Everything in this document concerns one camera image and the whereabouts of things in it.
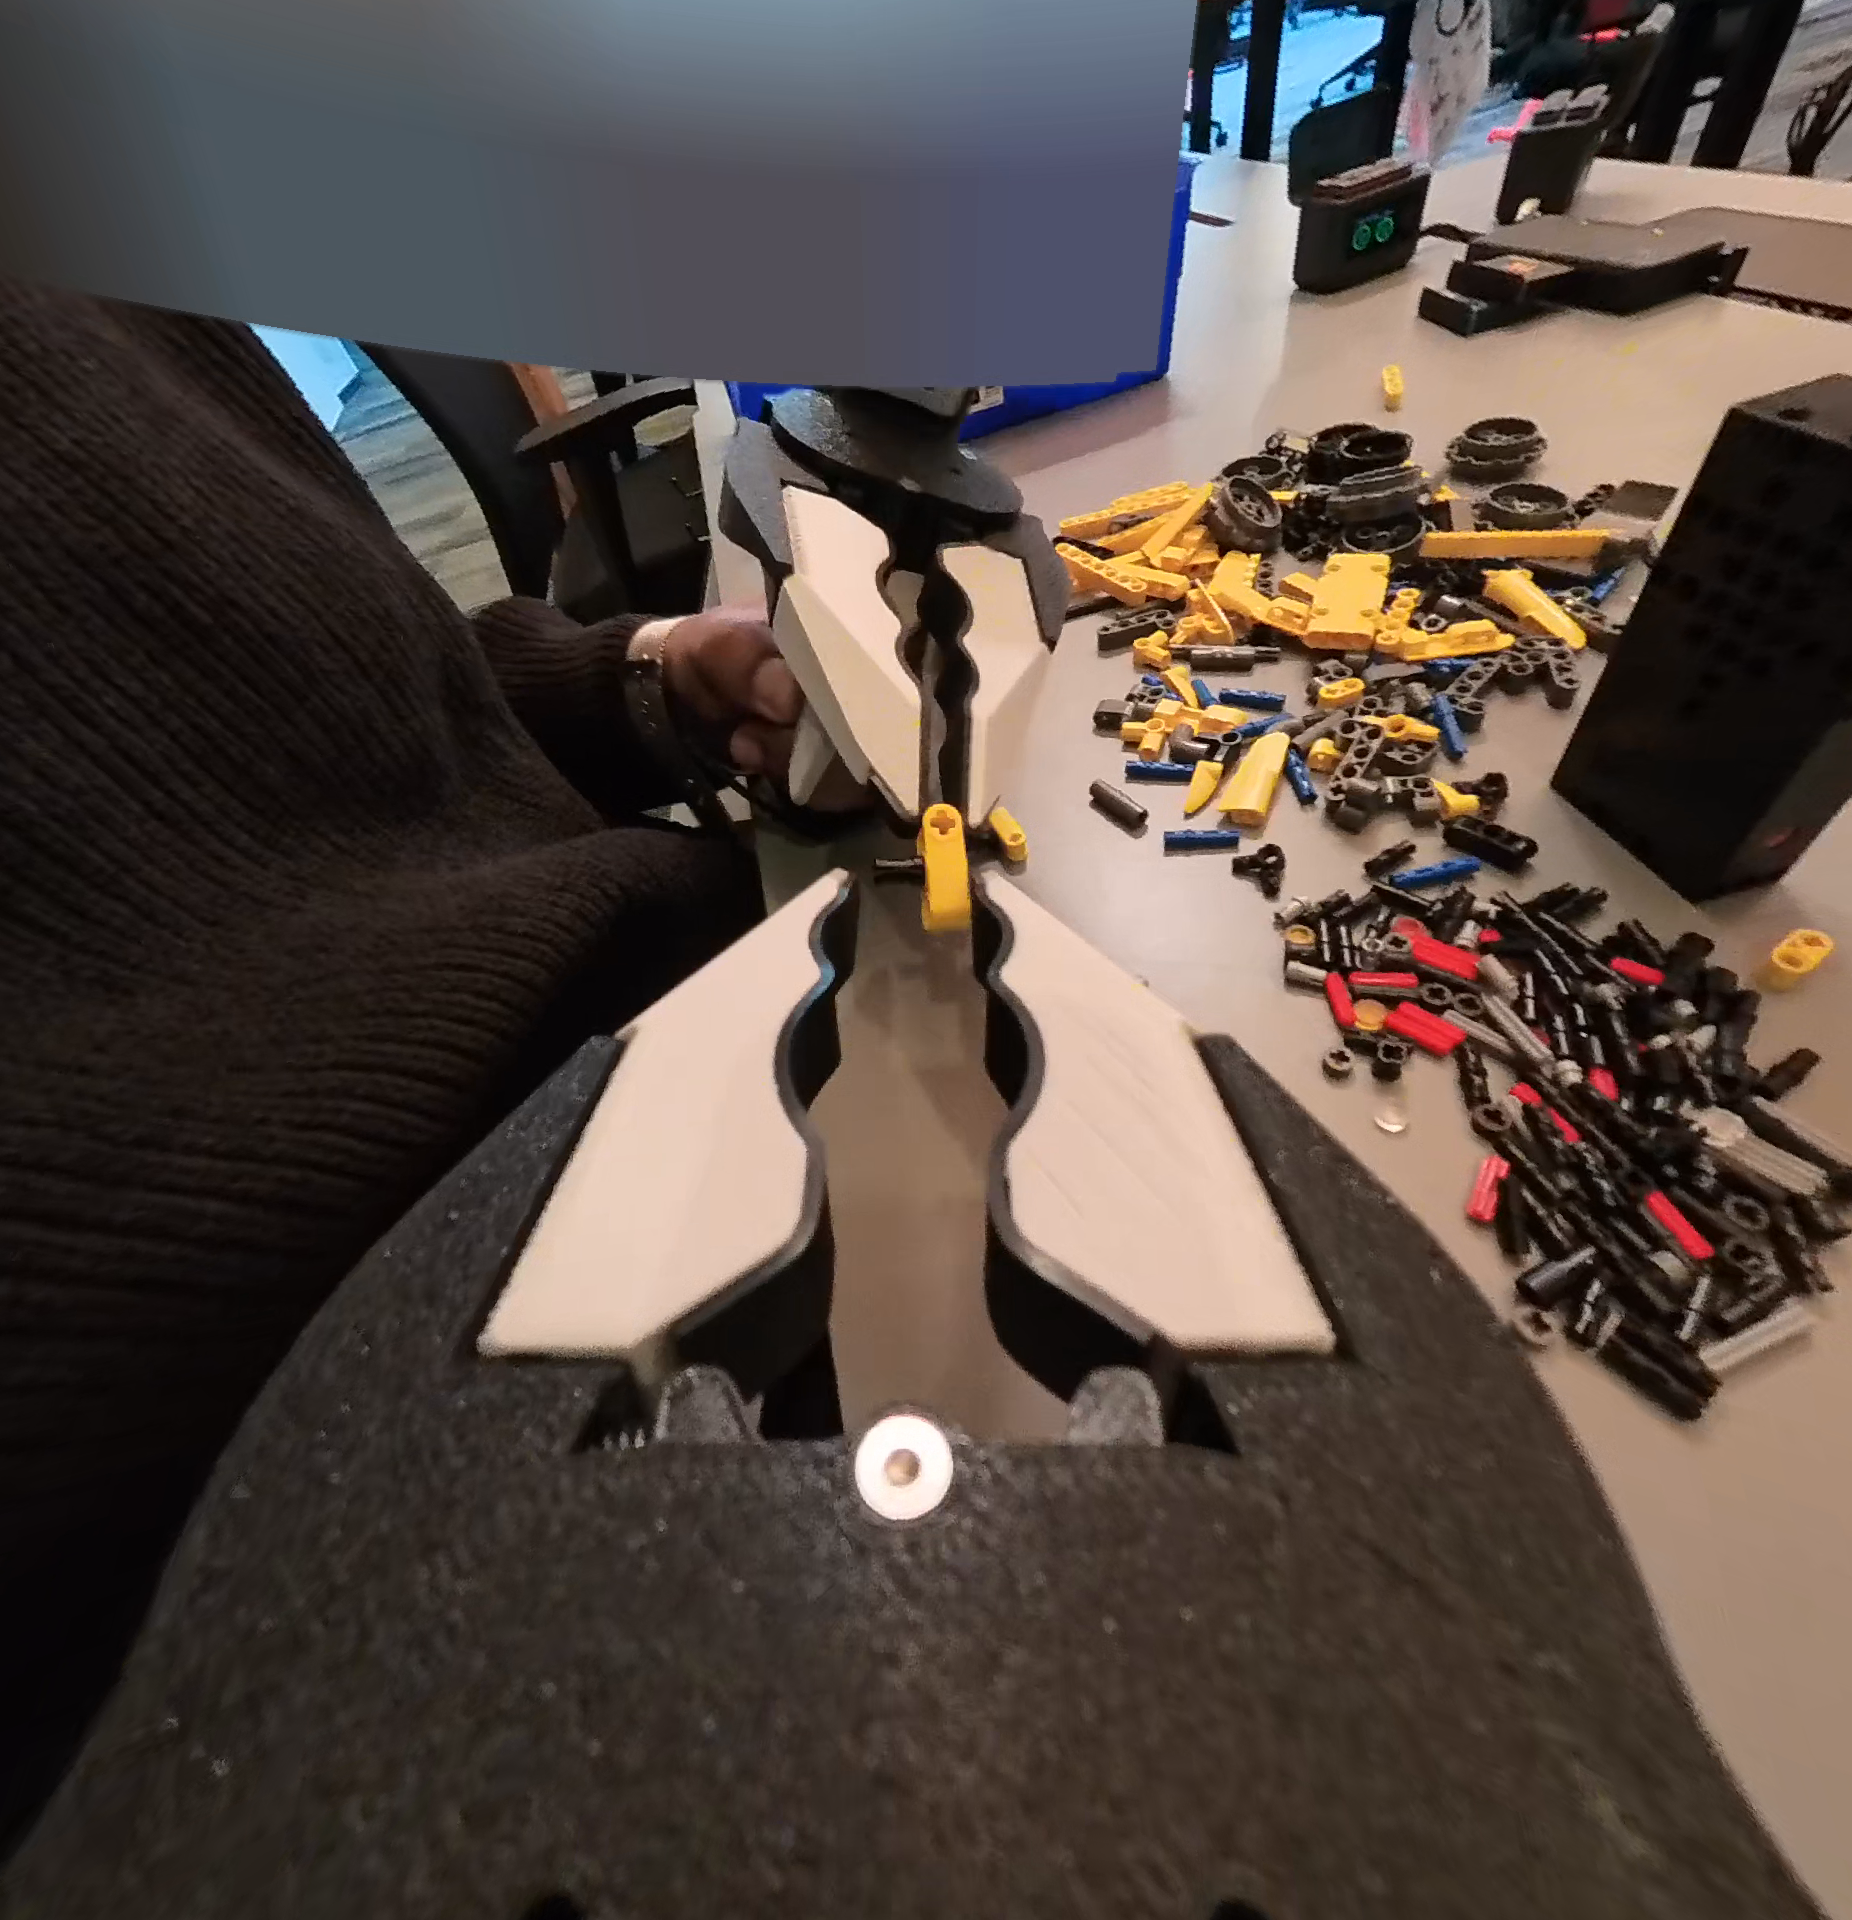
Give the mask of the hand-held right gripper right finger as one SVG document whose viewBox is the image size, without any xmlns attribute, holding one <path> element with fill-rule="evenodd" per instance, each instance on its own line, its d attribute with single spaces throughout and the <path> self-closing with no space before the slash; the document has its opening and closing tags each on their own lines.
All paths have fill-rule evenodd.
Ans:
<svg viewBox="0 0 1852 1920">
<path fill-rule="evenodd" d="M 1057 1399 L 1135 1369 L 1326 1357 L 1337 1332 L 1209 1050 L 1140 978 L 1002 875 L 974 880 L 988 1148 L 986 1304 Z"/>
</svg>

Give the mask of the pile of yellow grey beams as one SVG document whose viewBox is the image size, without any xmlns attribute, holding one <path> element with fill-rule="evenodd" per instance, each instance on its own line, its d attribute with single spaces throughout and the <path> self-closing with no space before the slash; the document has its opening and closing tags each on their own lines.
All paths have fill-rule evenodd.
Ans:
<svg viewBox="0 0 1852 1920">
<path fill-rule="evenodd" d="M 1131 661 L 1131 687 L 1094 712 L 1126 769 L 1091 804 L 1135 836 L 1137 785 L 1172 788 L 1176 852 L 1264 834 L 1282 792 L 1346 834 L 1390 813 L 1415 829 L 1494 820 L 1505 776 L 1466 769 L 1494 705 L 1576 707 L 1677 496 L 1585 491 L 1615 494 L 1604 514 L 1641 540 L 1579 565 L 1291 558 L 1220 551 L 1202 528 L 1211 482 L 1114 496 L 1052 537 L 1098 655 Z"/>
</svg>

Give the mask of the black flat device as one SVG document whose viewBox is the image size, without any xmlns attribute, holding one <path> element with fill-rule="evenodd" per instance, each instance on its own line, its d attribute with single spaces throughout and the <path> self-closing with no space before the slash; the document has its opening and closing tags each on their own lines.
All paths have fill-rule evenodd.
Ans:
<svg viewBox="0 0 1852 1920">
<path fill-rule="evenodd" d="M 1418 317 L 1454 338 L 1480 338 L 1556 312 L 1634 317 L 1687 296 L 1726 296 L 1751 257 L 1749 243 L 1673 225 L 1535 216 L 1468 230 L 1438 223 L 1425 239 L 1459 243 L 1438 287 L 1420 292 Z"/>
</svg>

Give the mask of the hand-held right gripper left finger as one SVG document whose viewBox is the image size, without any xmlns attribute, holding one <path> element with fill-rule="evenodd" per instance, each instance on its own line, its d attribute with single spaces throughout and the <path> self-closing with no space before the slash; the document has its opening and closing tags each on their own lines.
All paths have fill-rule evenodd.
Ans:
<svg viewBox="0 0 1852 1920">
<path fill-rule="evenodd" d="M 614 1362 L 641 1394 L 770 1394 L 827 1341 L 811 1107 L 841 1063 L 859 889 L 834 868 L 614 1038 L 602 1091 L 478 1330 L 494 1362 Z"/>
</svg>

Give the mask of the black knit sweater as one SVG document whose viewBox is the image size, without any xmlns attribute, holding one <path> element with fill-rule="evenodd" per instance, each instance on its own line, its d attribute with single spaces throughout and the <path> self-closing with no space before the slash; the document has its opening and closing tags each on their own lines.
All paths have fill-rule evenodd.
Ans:
<svg viewBox="0 0 1852 1920">
<path fill-rule="evenodd" d="M 246 324 L 0 278 L 0 1610 L 165 1539 L 414 1197 L 763 914 L 469 618 Z"/>
</svg>

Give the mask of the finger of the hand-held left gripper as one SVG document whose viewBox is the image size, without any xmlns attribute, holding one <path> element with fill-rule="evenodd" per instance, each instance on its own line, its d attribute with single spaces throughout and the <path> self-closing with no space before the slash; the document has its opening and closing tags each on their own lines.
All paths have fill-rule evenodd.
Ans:
<svg viewBox="0 0 1852 1920">
<path fill-rule="evenodd" d="M 1009 797 L 1027 751 L 1052 645 L 1025 558 L 986 542 L 949 542 L 933 583 L 956 593 L 942 641 L 942 744 L 937 797 L 960 813 L 990 813 Z"/>
<path fill-rule="evenodd" d="M 921 815 L 921 691 L 908 666 L 905 618 L 887 599 L 892 533 L 846 501 L 779 489 L 790 565 L 772 632 L 802 689 L 795 797 L 836 765 L 903 822 Z"/>
</svg>

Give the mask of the blue plastic bin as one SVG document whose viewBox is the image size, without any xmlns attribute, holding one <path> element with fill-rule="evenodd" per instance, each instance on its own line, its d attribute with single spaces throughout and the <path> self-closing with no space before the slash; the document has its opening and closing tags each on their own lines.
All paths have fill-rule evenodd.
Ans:
<svg viewBox="0 0 1852 1920">
<path fill-rule="evenodd" d="M 1179 280 L 1183 271 L 1186 237 L 1193 209 L 1193 181 L 1197 163 L 1179 156 L 1179 177 L 1170 218 L 1170 246 L 1165 257 L 1163 301 L 1158 315 L 1158 340 L 1153 361 L 1135 372 L 1119 372 L 1112 379 L 1068 384 L 1016 384 L 981 388 L 905 388 L 873 390 L 862 386 L 816 388 L 816 395 L 843 400 L 852 409 L 871 411 L 875 418 L 919 427 L 931 434 L 979 441 L 1013 425 L 1071 413 L 1091 402 L 1137 393 L 1160 381 L 1170 370 Z M 926 269 L 951 276 L 954 292 L 965 289 L 960 278 L 972 255 L 981 264 L 1013 246 L 1011 211 L 990 204 L 986 191 L 960 172 L 951 177 L 924 177 L 910 186 L 898 179 L 882 184 L 880 234 L 873 243 L 878 260 L 896 255 L 898 248 L 919 248 Z"/>
</svg>

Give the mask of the black bracket stand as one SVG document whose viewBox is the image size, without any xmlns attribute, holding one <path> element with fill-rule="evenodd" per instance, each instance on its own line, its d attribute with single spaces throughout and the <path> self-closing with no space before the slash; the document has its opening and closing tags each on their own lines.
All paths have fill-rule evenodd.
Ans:
<svg viewBox="0 0 1852 1920">
<path fill-rule="evenodd" d="M 1558 90 L 1530 108 L 1507 152 L 1494 204 L 1498 227 L 1569 211 L 1604 145 L 1611 92 L 1606 85 Z"/>
</svg>

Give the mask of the white plastic bag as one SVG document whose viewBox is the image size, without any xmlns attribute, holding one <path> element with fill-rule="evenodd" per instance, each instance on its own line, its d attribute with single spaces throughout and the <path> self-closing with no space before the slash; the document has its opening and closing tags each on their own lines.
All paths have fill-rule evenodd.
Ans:
<svg viewBox="0 0 1852 1920">
<path fill-rule="evenodd" d="M 1415 2 L 1397 136 L 1415 168 L 1450 152 L 1489 85 L 1491 2 Z"/>
</svg>

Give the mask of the black office chair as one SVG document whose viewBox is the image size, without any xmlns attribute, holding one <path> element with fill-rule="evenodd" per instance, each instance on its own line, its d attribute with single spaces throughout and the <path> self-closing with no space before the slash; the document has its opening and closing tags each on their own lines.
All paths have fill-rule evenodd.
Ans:
<svg viewBox="0 0 1852 1920">
<path fill-rule="evenodd" d="M 1287 140 L 1287 200 L 1303 204 L 1324 179 L 1390 161 L 1397 140 L 1399 85 L 1372 85 L 1337 101 L 1317 101 Z"/>
<path fill-rule="evenodd" d="M 689 379 L 554 370 L 363 344 L 478 503 L 510 593 L 581 622 L 687 616 L 710 588 L 710 510 Z"/>
</svg>

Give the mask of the black box green buttons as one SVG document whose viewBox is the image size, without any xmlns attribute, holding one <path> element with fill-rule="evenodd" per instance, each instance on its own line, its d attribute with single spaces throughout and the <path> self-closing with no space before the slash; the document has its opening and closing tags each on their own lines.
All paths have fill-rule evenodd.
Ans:
<svg viewBox="0 0 1852 1920">
<path fill-rule="evenodd" d="M 1432 168 L 1395 156 L 1314 181 L 1298 202 L 1296 289 L 1330 296 L 1402 271 L 1432 179 Z"/>
</svg>

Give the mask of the pile of black red pins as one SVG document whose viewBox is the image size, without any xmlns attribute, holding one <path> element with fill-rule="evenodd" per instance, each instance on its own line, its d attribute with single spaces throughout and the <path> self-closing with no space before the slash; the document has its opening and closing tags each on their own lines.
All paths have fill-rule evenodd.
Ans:
<svg viewBox="0 0 1852 1920">
<path fill-rule="evenodd" d="M 1765 994 L 1700 930 L 1608 891 L 1390 882 L 1273 912 L 1328 1082 L 1448 1068 L 1477 1164 L 1464 1215 L 1514 1268 L 1514 1332 L 1569 1344 L 1677 1424 L 1813 1332 L 1852 1238 L 1852 1153 L 1790 1109 L 1820 1054 L 1755 1059 Z"/>
</svg>

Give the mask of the pile of black tyres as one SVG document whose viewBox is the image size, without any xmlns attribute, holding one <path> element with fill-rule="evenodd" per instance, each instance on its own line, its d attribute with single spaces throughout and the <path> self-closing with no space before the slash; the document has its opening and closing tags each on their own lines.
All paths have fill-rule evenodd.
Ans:
<svg viewBox="0 0 1852 1920">
<path fill-rule="evenodd" d="M 1615 494 L 1567 496 L 1533 480 L 1546 448 L 1537 423 L 1519 416 L 1468 423 L 1436 471 L 1395 427 L 1273 434 L 1213 478 L 1202 528 L 1225 553 L 1291 558 L 1579 565 L 1636 544 L 1604 514 Z"/>
</svg>

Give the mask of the person's left forearm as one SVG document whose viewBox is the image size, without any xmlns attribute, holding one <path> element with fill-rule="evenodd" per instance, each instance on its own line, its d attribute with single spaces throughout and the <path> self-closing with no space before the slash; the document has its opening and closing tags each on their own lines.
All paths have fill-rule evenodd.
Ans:
<svg viewBox="0 0 1852 1920">
<path fill-rule="evenodd" d="M 528 597 L 469 618 L 512 717 L 584 804 L 616 822 L 685 802 L 673 758 L 634 717 L 625 689 L 625 655 L 648 618 L 579 622 Z"/>
</svg>

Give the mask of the person's left hand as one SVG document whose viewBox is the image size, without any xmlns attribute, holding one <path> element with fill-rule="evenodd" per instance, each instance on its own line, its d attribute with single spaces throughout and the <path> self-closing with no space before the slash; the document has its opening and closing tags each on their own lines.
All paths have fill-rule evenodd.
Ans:
<svg viewBox="0 0 1852 1920">
<path fill-rule="evenodd" d="M 740 774 L 781 781 L 807 710 L 761 606 L 719 606 L 676 622 L 662 643 L 673 707 Z"/>
</svg>

